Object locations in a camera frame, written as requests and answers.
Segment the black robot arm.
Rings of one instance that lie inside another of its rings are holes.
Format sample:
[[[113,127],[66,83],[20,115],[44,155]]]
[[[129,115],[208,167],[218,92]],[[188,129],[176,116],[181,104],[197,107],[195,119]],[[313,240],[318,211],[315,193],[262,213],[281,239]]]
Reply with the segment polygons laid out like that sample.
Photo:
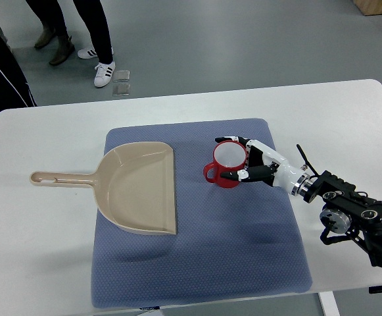
[[[355,185],[329,171],[318,174],[300,145],[297,149],[306,167],[314,173],[303,184],[300,195],[307,203],[316,197],[324,202],[320,240],[325,245],[352,240],[367,253],[373,267],[382,268],[382,201],[358,191]]]

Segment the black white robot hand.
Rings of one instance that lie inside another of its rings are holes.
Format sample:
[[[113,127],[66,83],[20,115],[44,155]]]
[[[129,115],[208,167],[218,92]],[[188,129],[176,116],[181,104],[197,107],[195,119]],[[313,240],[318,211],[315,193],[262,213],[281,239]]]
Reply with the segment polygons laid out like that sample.
[[[223,172],[220,176],[241,182],[263,182],[271,187],[283,188],[288,194],[297,196],[310,180],[310,175],[292,166],[288,159],[268,145],[240,136],[222,136],[215,139],[217,145],[226,140],[238,142],[246,149],[247,158],[242,169]]]

